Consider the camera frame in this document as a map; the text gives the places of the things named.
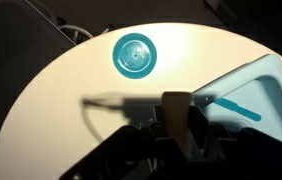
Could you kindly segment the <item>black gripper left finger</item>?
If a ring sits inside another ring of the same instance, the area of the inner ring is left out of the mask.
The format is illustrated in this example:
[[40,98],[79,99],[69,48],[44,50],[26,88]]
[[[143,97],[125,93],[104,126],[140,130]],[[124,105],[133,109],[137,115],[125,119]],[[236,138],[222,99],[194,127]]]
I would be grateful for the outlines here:
[[153,107],[154,120],[136,127],[124,125],[66,170],[59,180],[122,180],[140,161],[153,159],[172,168],[169,137],[162,106]]

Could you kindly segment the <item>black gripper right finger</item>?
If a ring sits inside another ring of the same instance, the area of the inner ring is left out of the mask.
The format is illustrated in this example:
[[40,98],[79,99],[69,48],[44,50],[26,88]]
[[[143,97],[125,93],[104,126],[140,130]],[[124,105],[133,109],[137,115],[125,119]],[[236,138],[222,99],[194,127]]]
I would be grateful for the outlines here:
[[191,163],[203,180],[282,180],[282,141],[254,128],[231,132],[209,122],[197,106],[189,109],[189,128],[202,160]]

